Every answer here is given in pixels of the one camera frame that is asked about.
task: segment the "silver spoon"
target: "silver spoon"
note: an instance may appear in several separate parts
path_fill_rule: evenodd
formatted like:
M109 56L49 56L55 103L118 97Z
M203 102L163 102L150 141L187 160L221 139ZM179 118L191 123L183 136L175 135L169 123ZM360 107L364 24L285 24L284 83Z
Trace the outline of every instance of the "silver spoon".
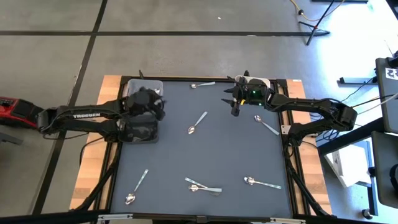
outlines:
M265 126L266 126L268 129L270 129L274 134L279 135L279 132L277 132L274 128L272 128L272 127L269 126L268 124L262 122L260 116L255 115L255 116L254 116L254 119L255 119L257 122L260 122L260 123L262 123L263 125L265 125Z
M261 185L265 185L265 186L268 186L268 187L273 187L273 188L276 188L276 189L282 189L282 187L281 187L281 186L278 186L278 185L267 184L267 183L263 183L263 182L258 182L258 181L256 181L256 180L254 180L253 177L245 177L245 178L244 178L244 181L245 181L247 184L249 184L249 185L261 184Z
M141 184L142 180L144 180L144 177L147 175L148 170L146 169L144 171L144 174L141 176L141 179L139 179L139 182L136 186L136 188L134 189L133 193L129 193L129 195L127 195L126 197L126 201L124 203L126 203L126 205L129 205L131 202L133 202L136 199L136 190L138 189L139 185Z
M207 115L207 111L205 111L199 118L199 120L197 121L197 123L193 126L190 126L188 128L188 134L192 134L195 131L195 126L199 124L199 122Z
M215 85L215 84L216 84L216 82L202 83L202 84L199 84L199 85L197 85L197 84L191 84L191 88L196 88L196 87L205 86L205 85Z
M189 187L188 187L188 189L190 190L190 191L192 191L192 192L195 192L195 191L197 191L197 190L207 190L207 191L210 191L210 192L222 192L223 191L223 189L219 189L219 188L204 188L204 187L198 187L197 185L195 185L195 184L192 184L192 185L190 185Z
M185 180L188 181L189 183L196 184L199 187L208 188L208 187L204 186L203 184L199 184L198 182L196 182L196 181L194 181L192 179L189 179L188 177L186 177ZM219 196L220 192L210 192L210 194L214 195L214 196Z

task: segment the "gray mat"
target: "gray mat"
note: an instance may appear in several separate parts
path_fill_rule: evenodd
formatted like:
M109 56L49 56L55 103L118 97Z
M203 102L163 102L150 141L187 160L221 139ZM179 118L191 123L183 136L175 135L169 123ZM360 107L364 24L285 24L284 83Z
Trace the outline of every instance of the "gray mat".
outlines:
M277 113L260 106L242 106L239 117L221 98L231 83L190 89L187 82L164 82L166 117L159 142L123 144L111 212L228 217L291 217L282 143L254 115L279 130ZM201 114L205 119L188 134ZM136 201L124 204L145 169ZM282 190L247 185L243 177L282 186ZM221 187L218 197L190 192L189 177L207 187Z

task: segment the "tripod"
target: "tripod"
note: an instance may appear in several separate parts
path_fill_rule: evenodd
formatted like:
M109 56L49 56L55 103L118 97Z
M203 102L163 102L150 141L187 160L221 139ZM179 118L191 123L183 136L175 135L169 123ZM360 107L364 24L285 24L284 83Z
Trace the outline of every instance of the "tripod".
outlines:
M317 36L319 36L319 35L327 35L327 34L330 34L329 31L319 29L318 26L319 26L319 24L321 23L322 19L325 17L325 15L328 13L329 9L331 8L331 5L332 5L334 2L335 2L335 0L332 0L332 1L330 2L330 5L328 6L328 8L327 8L326 11L323 13L323 15L322 15L321 18L318 20L318 22L317 22L317 24L316 24L315 26L313 26L313 25L311 25L311 24L307 24L307 23L305 23L305 22L301 22L301 21L298 22L299 24L303 24L303 25L305 25L305 26L308 26L308 27L311 27L311 28L312 28L312 31L311 31L311 34L310 34L310 38L307 40L307 43L306 43L307 46L310 45L311 40L312 40L312 37L314 37L315 33L317 33ZM298 14L299 14L299 15L301 15L301 14L303 14L303 13L304 13L304 11L303 11L302 9L298 11Z

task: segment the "wooden edge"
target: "wooden edge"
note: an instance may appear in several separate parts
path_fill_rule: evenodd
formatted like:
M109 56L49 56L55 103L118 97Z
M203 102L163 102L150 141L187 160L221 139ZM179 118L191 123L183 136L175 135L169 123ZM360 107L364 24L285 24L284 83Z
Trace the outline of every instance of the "wooden edge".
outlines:
M287 90L289 91L289 97L291 98L305 98L304 87L301 80L287 80ZM311 122L311 117L308 112L292 111L292 114L293 122L295 123L306 124ZM304 141L316 145L315 138L307 136L304 138ZM330 201L328 191L326 189L325 178L323 177L318 149L305 142L303 142L298 149L300 151L305 185L313 195L314 199L322 206L322 209L331 214ZM295 188L297 196L297 191L300 190L296 185ZM297 203L302 204L302 199L297 197ZM312 215L315 215L315 212L312 209L311 213Z
M118 97L121 76L119 75L105 75L101 89L98 95L98 104L103 104L109 100L115 100ZM90 133L87 142L100 138L97 133ZM73 190L72 199L70 202L70 209L76 208L89 196L100 179L102 164L104 161L106 149L106 142L99 140L86 147L83 158L81 160L79 173L77 176L75 189ZM109 181L104 187L103 192L108 192Z

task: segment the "white cable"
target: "white cable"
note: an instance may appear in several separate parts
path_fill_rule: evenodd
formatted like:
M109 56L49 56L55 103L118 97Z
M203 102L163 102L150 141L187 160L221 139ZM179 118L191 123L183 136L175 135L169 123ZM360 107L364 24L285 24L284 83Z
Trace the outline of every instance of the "white cable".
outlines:
M384 103L387 103L388 101L395 99L395 98L396 98L396 96L398 96L398 93L394 94L394 96L392 96L392 97L390 97L390 98L386 99L385 101L383 101L383 102L379 103L378 105L376 105L376 106L373 106L372 108L370 108L370 109L367 109L366 111L362 111L362 112L360 112L358 115L360 115L360 114L363 114L363 113L365 113L365 112L368 112L369 110L371 110L371 109L373 109L373 108L376 108L376 107L378 107L378 106L380 106L380 105L383 105Z

